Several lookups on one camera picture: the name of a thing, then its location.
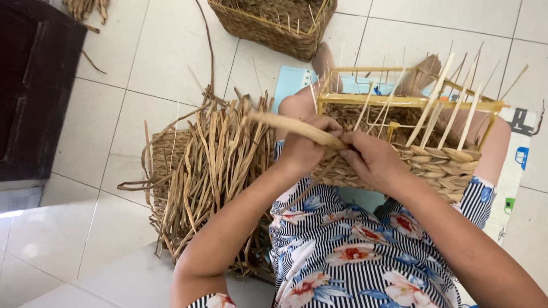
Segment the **floral dress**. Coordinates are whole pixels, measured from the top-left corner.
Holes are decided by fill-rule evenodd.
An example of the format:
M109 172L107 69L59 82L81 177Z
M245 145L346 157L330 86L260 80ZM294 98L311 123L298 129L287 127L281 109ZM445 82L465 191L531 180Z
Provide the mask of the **floral dress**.
M275 160L283 141L276 143ZM438 249L413 215L394 199L368 213L345 203L337 186L316 185L289 209L311 179L302 178L273 204L270 259L275 305L300 307L459 307L460 296ZM458 211L483 228L496 195L474 176ZM234 308L225 294L189 307Z

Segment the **pile of dried stalks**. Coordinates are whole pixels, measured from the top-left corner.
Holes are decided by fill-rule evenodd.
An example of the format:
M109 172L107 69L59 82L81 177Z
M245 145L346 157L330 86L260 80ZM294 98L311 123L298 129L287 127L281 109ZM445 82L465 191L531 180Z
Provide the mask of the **pile of dried stalks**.
M152 141L147 138L142 166L149 180L118 186L122 190L146 191L152 209L151 225L158 232L158 243L169 250L174 263L208 219L273 163L273 129L264 123L242 121L252 111L268 112L273 99L268 102L267 98L260 98L254 108L247 97L238 95L239 101L224 102L209 91L210 87L204 93L207 99L202 107L154 134ZM196 122L187 121L189 129L175 130L178 121L191 115ZM136 184L144 186L126 187ZM231 274L254 274L273 281L267 258L271 221L269 213L265 213L230 266Z
M110 0L63 0L67 6L68 12L74 16L77 21L87 19L87 14L96 9L101 14L101 23L104 25L109 16L106 14L106 8Z

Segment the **white tile floor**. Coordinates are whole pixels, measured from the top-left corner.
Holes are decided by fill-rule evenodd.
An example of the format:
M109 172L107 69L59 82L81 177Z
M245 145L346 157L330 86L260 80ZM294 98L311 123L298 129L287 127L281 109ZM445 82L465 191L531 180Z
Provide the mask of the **white tile floor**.
M310 67L230 36L206 0L201 3L212 35L216 95L234 98L234 86L254 98L265 90L272 95L281 65ZM388 65L412 65L426 52L439 53L443 62L451 49L454 68L466 52L470 65L484 42L476 79L488 78L500 61L487 94L506 92L528 63L505 101L538 112L548 98L547 9L546 0L339 0L324 40L345 66L381 65L385 55ZM88 33L84 50L108 74L80 60L43 207L0 216L0 307L18 307L156 239L144 194L116 185L144 177L144 120L157 132L201 103L190 70L201 86L209 83L206 32L193 1L112 0L106 25L96 14L88 23L101 34ZM533 137L503 244L546 292L547 144L545 123ZM78 294L72 300L88 296Z

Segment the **foot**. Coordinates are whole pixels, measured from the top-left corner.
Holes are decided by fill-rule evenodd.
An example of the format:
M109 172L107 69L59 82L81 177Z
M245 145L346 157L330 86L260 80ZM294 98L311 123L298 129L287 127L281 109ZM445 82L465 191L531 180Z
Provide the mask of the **foot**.
M432 83L434 79L422 72L429 72L434 75L438 75L442 65L437 55L430 55L416 67L420 68L421 71L417 72L417 70L413 70L408 73L402 80L402 83L398 86L398 88L396 88L395 94L402 96L423 97L423 89Z
M320 83L324 82L324 76L327 76L329 70L333 69L334 67L335 61L333 60L333 54L329 49L329 45L326 42L322 42L318 47L318 51L316 51L314 59L312 59L312 68L314 69L316 74L318 74ZM335 92L337 90L338 93L342 92L343 81L341 80L339 74L334 73L332 75L331 79L329 80L329 89L332 92Z

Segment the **dark wooden cabinet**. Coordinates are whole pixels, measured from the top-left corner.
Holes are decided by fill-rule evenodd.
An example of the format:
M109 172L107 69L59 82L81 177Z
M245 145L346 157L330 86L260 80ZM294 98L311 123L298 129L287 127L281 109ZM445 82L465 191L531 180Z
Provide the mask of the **dark wooden cabinet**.
M46 179L86 28L40 0L0 0L0 181Z

